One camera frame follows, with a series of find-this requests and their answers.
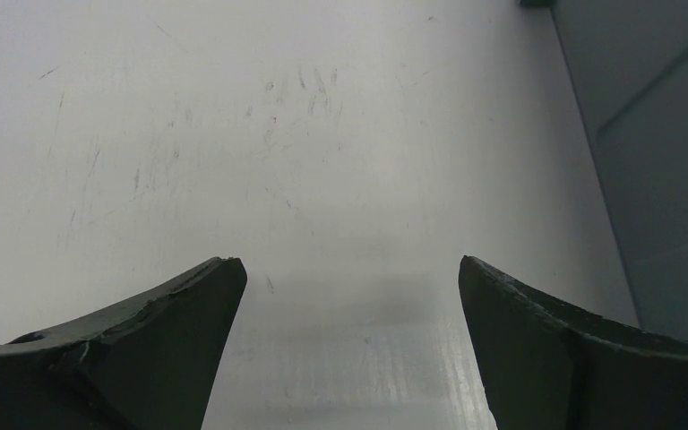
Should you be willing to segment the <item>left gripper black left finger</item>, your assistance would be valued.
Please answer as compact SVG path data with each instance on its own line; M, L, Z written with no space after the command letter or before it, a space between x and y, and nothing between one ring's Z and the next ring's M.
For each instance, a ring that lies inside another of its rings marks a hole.
M0 429L199 429L247 274L211 258L0 344Z

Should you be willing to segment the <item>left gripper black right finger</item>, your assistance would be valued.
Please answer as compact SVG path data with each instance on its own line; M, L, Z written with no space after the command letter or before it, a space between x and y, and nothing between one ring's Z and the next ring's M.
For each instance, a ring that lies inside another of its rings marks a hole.
M482 260L459 292L501 429L688 429L688 342L593 314Z

